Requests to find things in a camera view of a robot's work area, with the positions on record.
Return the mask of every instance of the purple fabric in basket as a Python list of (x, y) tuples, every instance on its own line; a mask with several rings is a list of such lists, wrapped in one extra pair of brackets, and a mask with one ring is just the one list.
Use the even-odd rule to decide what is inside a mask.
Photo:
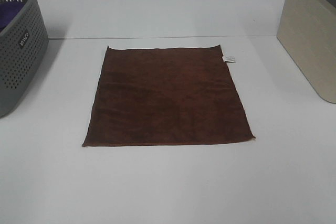
[(23, 2), (5, 2), (0, 4), (0, 31), (2, 31), (20, 12)]

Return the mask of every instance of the white label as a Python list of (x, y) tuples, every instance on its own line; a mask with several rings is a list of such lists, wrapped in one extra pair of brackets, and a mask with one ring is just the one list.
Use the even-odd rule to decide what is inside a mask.
[(224, 62), (230, 62), (230, 63), (236, 62), (236, 59), (233, 56), (223, 56), (222, 59)]

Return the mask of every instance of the beige container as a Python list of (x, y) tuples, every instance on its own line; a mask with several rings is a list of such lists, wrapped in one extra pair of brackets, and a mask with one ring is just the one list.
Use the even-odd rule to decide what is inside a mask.
[(317, 94), (336, 103), (336, 8), (326, 0), (285, 0), (277, 35)]

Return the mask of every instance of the brown towel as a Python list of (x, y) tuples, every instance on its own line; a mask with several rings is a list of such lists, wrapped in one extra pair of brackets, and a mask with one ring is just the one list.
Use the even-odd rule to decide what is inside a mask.
[(254, 138), (212, 48), (108, 48), (83, 146), (226, 144)]

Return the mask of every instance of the gray laundry basket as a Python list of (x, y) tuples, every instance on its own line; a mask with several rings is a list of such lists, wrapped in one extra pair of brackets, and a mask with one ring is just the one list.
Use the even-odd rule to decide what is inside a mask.
[(0, 117), (10, 112), (32, 80), (48, 47), (48, 35), (37, 0), (24, 2), (0, 32)]

